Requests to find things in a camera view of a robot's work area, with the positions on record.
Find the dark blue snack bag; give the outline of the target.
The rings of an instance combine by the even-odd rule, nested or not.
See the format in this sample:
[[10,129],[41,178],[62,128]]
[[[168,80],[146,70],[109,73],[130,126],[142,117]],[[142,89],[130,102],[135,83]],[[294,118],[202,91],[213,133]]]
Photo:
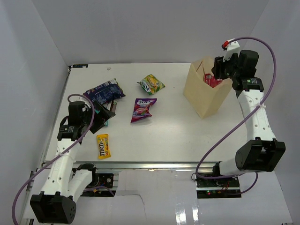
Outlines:
[[115,78],[85,91],[83,95],[92,102],[97,102],[99,104],[105,104],[126,96]]

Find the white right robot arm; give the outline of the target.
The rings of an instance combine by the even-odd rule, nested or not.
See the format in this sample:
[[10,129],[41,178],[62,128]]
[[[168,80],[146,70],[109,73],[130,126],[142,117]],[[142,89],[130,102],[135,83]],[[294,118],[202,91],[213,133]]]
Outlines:
[[217,79],[231,79],[247,129],[247,142],[235,157],[220,162],[212,174],[217,187],[229,181],[229,175],[248,172],[272,172],[285,152],[285,143],[276,139],[271,130],[265,105],[263,83],[255,77],[259,55],[255,51],[242,50],[230,59],[216,57],[212,72]]

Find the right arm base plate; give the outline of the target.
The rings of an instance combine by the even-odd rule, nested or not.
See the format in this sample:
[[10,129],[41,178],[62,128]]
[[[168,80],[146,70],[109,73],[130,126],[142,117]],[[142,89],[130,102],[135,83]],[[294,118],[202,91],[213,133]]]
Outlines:
[[191,180],[196,184],[198,199],[241,198],[238,178],[208,180],[199,178],[193,173]]

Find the purple Fox's cherry candy bag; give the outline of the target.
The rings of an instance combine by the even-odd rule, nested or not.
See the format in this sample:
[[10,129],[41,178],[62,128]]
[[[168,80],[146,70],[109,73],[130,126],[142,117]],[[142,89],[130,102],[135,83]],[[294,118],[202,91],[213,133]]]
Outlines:
[[156,98],[137,98],[135,100],[134,111],[130,123],[134,123],[145,118],[152,117],[149,109],[156,103]]

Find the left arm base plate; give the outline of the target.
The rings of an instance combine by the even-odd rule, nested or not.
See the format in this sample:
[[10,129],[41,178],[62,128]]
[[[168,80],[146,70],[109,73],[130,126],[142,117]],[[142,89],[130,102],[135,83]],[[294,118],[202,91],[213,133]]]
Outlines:
[[84,197],[114,197],[116,192],[116,180],[118,176],[114,173],[97,173],[98,183],[86,187],[89,191],[83,192]]

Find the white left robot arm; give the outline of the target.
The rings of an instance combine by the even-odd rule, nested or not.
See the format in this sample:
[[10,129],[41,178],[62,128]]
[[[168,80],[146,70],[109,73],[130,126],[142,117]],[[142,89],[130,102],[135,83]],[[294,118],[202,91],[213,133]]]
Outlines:
[[37,195],[30,199],[31,208],[43,224],[71,224],[75,218],[76,202],[86,188],[99,184],[94,164],[81,164],[74,168],[75,157],[82,146],[79,139],[89,125],[92,133],[104,126],[115,113],[96,104],[95,113],[83,101],[71,102],[68,116],[64,117],[57,135],[56,156],[47,180]]

